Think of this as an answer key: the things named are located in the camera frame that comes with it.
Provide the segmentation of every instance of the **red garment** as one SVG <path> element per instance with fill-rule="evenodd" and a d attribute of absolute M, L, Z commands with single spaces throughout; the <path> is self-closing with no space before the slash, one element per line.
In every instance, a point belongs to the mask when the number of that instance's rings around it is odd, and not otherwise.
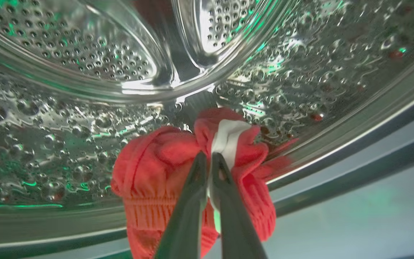
<path fill-rule="evenodd" d="M 130 141 L 119 154 L 111 187 L 124 201 L 128 239 L 135 259 L 149 259 L 156 253 L 195 156 L 203 151 L 210 159 L 212 141 L 220 121 L 225 120 L 243 118 L 226 108 L 206 110 L 194 124 L 195 135 L 162 127 Z M 240 133 L 231 174 L 260 240 L 265 241 L 274 231 L 276 211 L 264 179 L 289 161 L 281 157 L 262 164 L 268 147 L 253 144 L 259 131 L 258 126 L 252 126 Z M 202 220 L 202 256 L 217 237 L 209 202 Z"/>

